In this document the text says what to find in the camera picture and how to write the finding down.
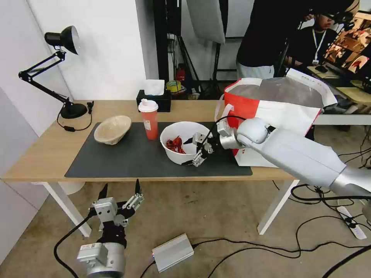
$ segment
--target computer screen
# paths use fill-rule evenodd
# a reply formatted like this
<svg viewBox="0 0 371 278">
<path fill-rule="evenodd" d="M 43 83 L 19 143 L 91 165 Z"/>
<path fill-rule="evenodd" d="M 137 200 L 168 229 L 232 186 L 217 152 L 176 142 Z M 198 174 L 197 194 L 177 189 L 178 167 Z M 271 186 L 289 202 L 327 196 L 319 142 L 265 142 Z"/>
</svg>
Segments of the computer screen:
<svg viewBox="0 0 371 278">
<path fill-rule="evenodd" d="M 351 30 L 341 31 L 325 59 L 349 74 L 361 74 L 371 63 L 371 13 L 358 12 Z"/>
</svg>

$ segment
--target red chili pepper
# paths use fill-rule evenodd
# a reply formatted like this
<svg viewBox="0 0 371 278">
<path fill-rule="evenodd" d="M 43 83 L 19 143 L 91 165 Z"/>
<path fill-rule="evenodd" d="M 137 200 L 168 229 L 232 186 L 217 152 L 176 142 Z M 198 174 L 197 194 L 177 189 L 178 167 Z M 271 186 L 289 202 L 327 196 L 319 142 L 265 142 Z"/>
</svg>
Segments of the red chili pepper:
<svg viewBox="0 0 371 278">
<path fill-rule="evenodd" d="M 176 153 L 186 154 L 185 151 L 182 149 L 182 139 L 177 136 L 174 140 L 166 141 L 166 147 Z"/>
</svg>

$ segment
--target desk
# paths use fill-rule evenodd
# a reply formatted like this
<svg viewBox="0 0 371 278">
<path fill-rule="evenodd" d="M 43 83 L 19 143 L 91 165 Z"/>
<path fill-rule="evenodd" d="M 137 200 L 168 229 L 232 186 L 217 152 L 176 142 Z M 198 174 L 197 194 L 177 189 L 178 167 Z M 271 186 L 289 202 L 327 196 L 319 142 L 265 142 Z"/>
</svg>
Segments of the desk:
<svg viewBox="0 0 371 278">
<path fill-rule="evenodd" d="M 312 72 L 313 76 L 325 81 L 326 78 L 341 78 L 336 72 L 328 69 L 327 72 L 321 73 L 315 69 L 315 66 L 309 66 L 307 69 Z M 314 124 L 330 124 L 330 125 L 371 125 L 371 115 L 369 110 L 371 107 L 371 95 L 358 87 L 331 87 L 344 98 L 353 102 L 353 105 L 342 115 L 320 115 Z"/>
<path fill-rule="evenodd" d="M 213 100 L 175 100 L 172 101 L 170 113 L 159 113 L 159 122 L 193 121 L 207 122 L 214 120 L 214 111 L 218 101 Z M 97 122 L 102 122 L 108 117 L 124 114 L 133 122 L 141 122 L 142 118 L 137 110 L 135 100 L 95 101 L 92 125 L 84 131 L 66 132 L 54 122 L 44 134 L 31 146 L 13 167 L 4 175 L 5 182 L 37 182 L 42 183 L 70 219 L 77 225 L 83 220 L 74 204 L 68 198 L 58 182 L 86 182 L 86 181 L 135 181 L 136 178 L 66 178 L 65 173 L 84 144 L 87 136 Z M 62 125 L 75 128 L 85 127 L 89 122 L 89 115 L 81 118 L 66 120 L 60 118 Z M 285 201 L 290 196 L 292 187 L 298 180 L 281 169 L 252 167 L 251 176 L 206 176 L 206 177 L 152 177 L 141 178 L 140 181 L 242 181 L 242 180 L 287 180 L 276 198 L 268 208 L 261 220 L 258 231 L 263 234 L 275 216 L 278 214 Z M 89 236 L 91 228 L 84 224 L 80 227 L 84 236 Z"/>
</svg>

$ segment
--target red and white bag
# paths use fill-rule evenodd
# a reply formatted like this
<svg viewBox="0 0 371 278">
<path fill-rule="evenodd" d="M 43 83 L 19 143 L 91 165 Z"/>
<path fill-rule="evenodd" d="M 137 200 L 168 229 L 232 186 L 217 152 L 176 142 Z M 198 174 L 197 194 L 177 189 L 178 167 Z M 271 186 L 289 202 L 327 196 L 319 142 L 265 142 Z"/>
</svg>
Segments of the red and white bag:
<svg viewBox="0 0 371 278">
<path fill-rule="evenodd" d="M 243 78 L 225 88 L 215 110 L 215 121 L 223 101 L 222 114 L 254 117 L 268 124 L 305 136 L 322 108 L 336 103 L 330 88 L 322 81 L 290 69 L 283 78 Z M 231 127 L 238 128 L 242 120 L 228 118 Z M 275 167 L 252 149 L 233 150 L 240 166 Z"/>
</svg>

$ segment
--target lanyard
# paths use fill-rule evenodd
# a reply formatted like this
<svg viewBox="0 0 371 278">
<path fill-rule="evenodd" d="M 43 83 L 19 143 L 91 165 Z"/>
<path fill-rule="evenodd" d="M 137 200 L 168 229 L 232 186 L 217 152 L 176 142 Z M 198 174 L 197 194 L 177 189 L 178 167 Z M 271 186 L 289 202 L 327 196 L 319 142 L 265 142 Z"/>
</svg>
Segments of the lanyard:
<svg viewBox="0 0 371 278">
<path fill-rule="evenodd" d="M 315 44 L 316 47 L 317 47 L 316 54 L 315 54 L 315 56 L 314 56 L 314 60 L 317 60 L 317 59 L 318 59 L 318 51 L 319 51 L 320 48 L 321 48 L 322 42 L 323 42 L 323 40 L 324 40 L 324 38 L 325 38 L 325 35 L 326 35 L 326 31 L 327 31 L 327 30 L 325 30 L 325 32 L 323 33 L 323 35 L 322 35 L 322 39 L 321 39 L 321 41 L 320 41 L 320 44 L 317 46 L 316 34 L 314 33 L 314 29 L 312 29 L 312 32 L 313 32 L 313 38 L 314 38 L 314 44 Z"/>
</svg>

